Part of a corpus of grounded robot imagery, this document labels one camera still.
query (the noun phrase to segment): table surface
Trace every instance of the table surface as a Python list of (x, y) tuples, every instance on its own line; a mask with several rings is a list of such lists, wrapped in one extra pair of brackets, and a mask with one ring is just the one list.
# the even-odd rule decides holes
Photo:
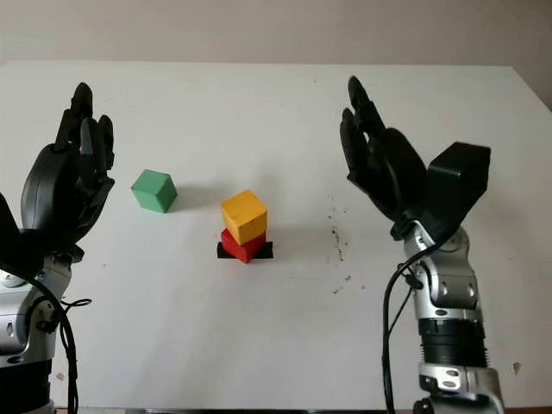
[[(351, 74), (426, 162), (457, 140), (492, 147), (489, 190), (465, 221), (486, 345), (506, 405), (552, 404), (552, 114), (512, 69), (9, 62), (0, 189), (13, 211), (78, 82), (115, 124), (116, 185), (66, 293), (94, 300), (70, 315), (82, 406), (383, 408), (381, 299), (404, 254), (346, 180)], [(145, 168), (172, 175), (168, 214), (134, 200)], [(219, 204), (244, 189), (269, 208), (275, 255), (248, 266), (216, 258)], [(398, 407), (423, 395), (418, 344), (408, 306), (392, 337)], [(62, 405), (57, 373), (59, 344)]]

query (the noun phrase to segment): green cube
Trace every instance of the green cube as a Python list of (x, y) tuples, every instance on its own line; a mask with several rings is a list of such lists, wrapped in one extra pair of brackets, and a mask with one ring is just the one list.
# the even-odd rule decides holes
[(176, 188), (169, 174), (144, 170), (131, 187), (144, 209), (166, 213), (176, 198)]

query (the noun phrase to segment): robotic arm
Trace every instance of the robotic arm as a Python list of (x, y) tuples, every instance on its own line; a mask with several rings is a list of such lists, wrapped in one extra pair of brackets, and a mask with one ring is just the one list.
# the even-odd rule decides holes
[(19, 230), (0, 195), (0, 393), (2, 412), (53, 413), (48, 375), (55, 330), (69, 363), (68, 409), (78, 410), (77, 356), (61, 298), (77, 242), (90, 231), (115, 181), (113, 125), (92, 118), (92, 92), (80, 84), (65, 110), (55, 143), (45, 146), (22, 192)]
[(491, 150), (455, 142), (426, 170), (396, 129), (387, 129), (357, 78), (348, 91), (354, 113), (343, 111), (341, 138), (348, 179), (393, 221), (408, 260), (393, 274), (384, 296), (382, 362), (388, 412), (395, 412), (389, 359), (389, 297), (401, 274), (415, 294), (423, 362), (420, 387), (429, 392), (415, 414), (459, 411), (504, 414), (497, 372), (487, 367), (483, 318), (469, 240), (462, 220), (486, 191)]

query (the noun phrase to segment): black cable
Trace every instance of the black cable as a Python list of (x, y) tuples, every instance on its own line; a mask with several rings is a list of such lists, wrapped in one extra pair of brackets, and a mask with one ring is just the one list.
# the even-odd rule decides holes
[(72, 334), (71, 324), (67, 318), (66, 310), (61, 306), (60, 301), (39, 282), (35, 277), (22, 278), (30, 285), (34, 286), (46, 299), (52, 304), (58, 318), (60, 319), (60, 332), (66, 337), (66, 341), (62, 340), (63, 347), (67, 357), (67, 413), (78, 413), (78, 390), (77, 390), (77, 348), (75, 346), (75, 338)]
[(397, 268), (395, 273), (389, 279), (389, 282), (387, 282), (386, 292), (383, 297), (383, 348), (381, 352), (381, 365), (383, 368), (383, 388), (386, 398), (386, 408), (389, 414), (395, 414), (395, 403), (393, 400), (391, 378), (391, 361), (389, 359), (389, 337), (391, 335), (391, 330), (389, 329), (389, 300), (391, 298), (391, 292), (398, 278), (405, 272), (405, 270), (409, 269), (413, 263), (422, 259), (424, 256), (435, 252), (445, 241), (446, 239), (412, 255), (412, 257)]
[[(67, 315), (71, 308), (78, 308), (80, 306), (87, 306), (87, 305), (92, 303), (92, 299), (88, 299), (88, 298), (78, 299), (78, 300), (75, 300), (74, 302), (66, 302), (65, 300), (61, 299), (60, 302), (61, 302), (61, 304), (63, 304), (66, 307), (65, 313)], [(60, 329), (60, 338), (61, 338), (61, 343), (63, 343), (63, 346), (66, 347), (67, 346), (67, 340), (66, 340), (65, 332), (64, 332), (63, 329)]]
[(397, 323), (398, 318), (400, 317), (400, 314), (403, 313), (403, 309), (405, 308), (406, 304), (408, 303), (408, 299), (411, 298), (412, 293), (414, 292), (414, 288), (411, 286), (408, 289), (408, 293), (406, 293), (405, 300), (403, 300), (403, 303), (400, 305), (400, 307), (397, 310), (397, 315), (395, 315), (395, 318), (393, 319), (393, 322), (391, 323), (391, 328), (389, 328), (389, 336), (393, 332), (393, 328), (395, 327), (395, 323)]

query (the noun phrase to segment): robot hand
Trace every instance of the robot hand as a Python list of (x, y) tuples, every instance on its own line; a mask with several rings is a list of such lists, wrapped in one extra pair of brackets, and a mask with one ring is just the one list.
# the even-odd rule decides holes
[(395, 240), (421, 223), (433, 242), (446, 241), (486, 191), (491, 149), (455, 142), (426, 170), (405, 136), (386, 129), (357, 78), (348, 93), (354, 114), (345, 109), (340, 127), (348, 179), (394, 221)]
[(92, 118), (92, 92), (80, 84), (65, 110), (54, 144), (39, 153), (21, 200), (22, 231), (0, 195), (0, 268), (33, 275), (45, 254), (68, 254), (80, 261), (78, 242), (94, 225), (115, 183), (113, 125)]

